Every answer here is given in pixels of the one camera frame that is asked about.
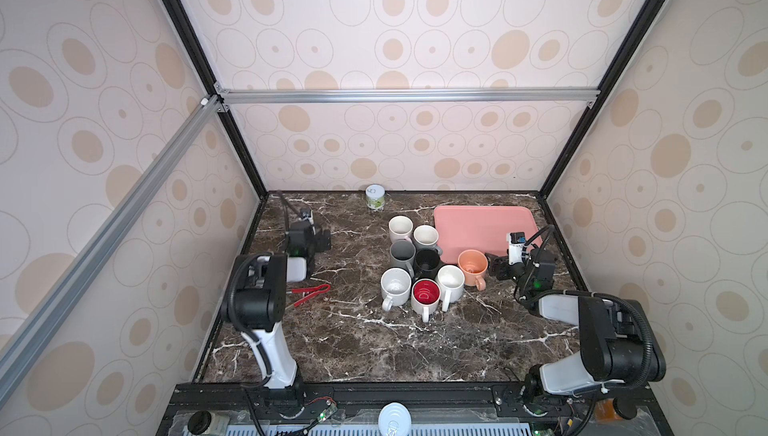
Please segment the peach cream speckled mug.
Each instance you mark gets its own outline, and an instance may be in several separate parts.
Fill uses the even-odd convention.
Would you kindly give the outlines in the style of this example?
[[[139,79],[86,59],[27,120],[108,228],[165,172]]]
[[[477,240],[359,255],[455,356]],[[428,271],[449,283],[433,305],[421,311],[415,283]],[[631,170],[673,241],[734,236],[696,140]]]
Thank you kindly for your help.
[[[483,252],[476,249],[462,251],[458,257],[458,266],[467,286],[475,287],[478,291],[486,289],[489,262]]]

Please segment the white ceramic mug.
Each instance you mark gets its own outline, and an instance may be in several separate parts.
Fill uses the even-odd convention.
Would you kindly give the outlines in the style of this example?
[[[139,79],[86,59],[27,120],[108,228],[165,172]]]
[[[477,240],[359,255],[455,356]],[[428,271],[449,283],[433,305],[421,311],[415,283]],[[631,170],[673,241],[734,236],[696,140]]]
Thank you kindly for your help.
[[[455,265],[443,265],[436,276],[440,288],[442,311],[448,312],[451,303],[457,302],[464,293],[465,275]]]

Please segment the pink mug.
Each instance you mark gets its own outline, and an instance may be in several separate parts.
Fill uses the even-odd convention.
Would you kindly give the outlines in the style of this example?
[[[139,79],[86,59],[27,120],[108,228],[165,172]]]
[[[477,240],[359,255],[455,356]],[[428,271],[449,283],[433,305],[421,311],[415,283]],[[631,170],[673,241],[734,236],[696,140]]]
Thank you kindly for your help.
[[[392,243],[400,240],[411,241],[413,230],[413,221],[404,215],[394,216],[388,222],[389,238]]]

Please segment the large grey mug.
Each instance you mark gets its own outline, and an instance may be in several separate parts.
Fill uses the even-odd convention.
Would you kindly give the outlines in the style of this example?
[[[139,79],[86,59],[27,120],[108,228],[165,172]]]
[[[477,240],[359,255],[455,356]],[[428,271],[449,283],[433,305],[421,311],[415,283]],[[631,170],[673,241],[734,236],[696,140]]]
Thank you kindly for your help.
[[[416,248],[412,242],[402,239],[397,240],[391,245],[389,250],[390,266],[405,270],[411,277],[415,278],[414,260]]]

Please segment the beige round mug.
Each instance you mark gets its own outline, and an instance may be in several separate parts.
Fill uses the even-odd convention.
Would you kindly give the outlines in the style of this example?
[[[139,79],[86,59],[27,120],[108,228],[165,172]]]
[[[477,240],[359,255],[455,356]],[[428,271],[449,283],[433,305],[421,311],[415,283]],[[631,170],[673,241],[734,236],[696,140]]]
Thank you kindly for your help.
[[[381,276],[381,308],[390,311],[393,307],[404,305],[410,297],[412,278],[402,268],[389,268]]]

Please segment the white mug black rim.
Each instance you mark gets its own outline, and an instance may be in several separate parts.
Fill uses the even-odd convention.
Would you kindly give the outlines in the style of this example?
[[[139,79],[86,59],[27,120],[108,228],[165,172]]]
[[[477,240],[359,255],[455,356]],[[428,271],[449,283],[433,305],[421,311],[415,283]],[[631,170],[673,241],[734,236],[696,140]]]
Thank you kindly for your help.
[[[419,279],[413,283],[410,305],[412,310],[421,317],[423,323],[428,323],[430,316],[437,310],[440,296],[440,287],[432,279]]]

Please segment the small grey mug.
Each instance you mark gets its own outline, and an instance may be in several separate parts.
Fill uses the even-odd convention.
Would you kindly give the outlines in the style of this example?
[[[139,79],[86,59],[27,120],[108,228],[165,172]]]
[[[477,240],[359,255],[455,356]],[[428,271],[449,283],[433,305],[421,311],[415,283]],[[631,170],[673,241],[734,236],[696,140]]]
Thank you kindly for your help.
[[[438,255],[443,253],[438,244],[439,232],[435,227],[431,225],[420,225],[416,227],[414,229],[412,239],[413,244],[417,250],[431,249],[434,250]]]

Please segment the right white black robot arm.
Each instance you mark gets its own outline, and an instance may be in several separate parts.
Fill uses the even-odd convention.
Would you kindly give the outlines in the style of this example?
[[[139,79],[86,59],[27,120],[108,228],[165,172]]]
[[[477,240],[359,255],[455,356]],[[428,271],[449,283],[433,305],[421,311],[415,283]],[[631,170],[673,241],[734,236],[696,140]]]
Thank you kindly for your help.
[[[513,281],[513,298],[530,314],[578,329],[579,350],[557,362],[531,367],[521,399],[605,394],[662,380],[666,360],[639,301],[553,288],[555,256],[546,248],[553,230],[548,225],[530,237],[511,232],[504,255],[485,255],[490,274]]]

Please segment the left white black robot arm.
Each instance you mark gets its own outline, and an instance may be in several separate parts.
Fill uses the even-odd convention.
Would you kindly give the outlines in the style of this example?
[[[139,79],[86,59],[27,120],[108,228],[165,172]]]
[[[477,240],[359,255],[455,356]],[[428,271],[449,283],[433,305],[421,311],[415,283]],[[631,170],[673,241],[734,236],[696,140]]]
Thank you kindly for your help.
[[[295,206],[278,194],[283,209],[285,245],[279,252],[235,258],[220,307],[221,318],[248,343],[270,390],[294,388],[299,367],[290,355],[282,321],[288,308],[288,285],[315,270],[318,253],[331,249],[331,232],[314,221],[308,206]]]

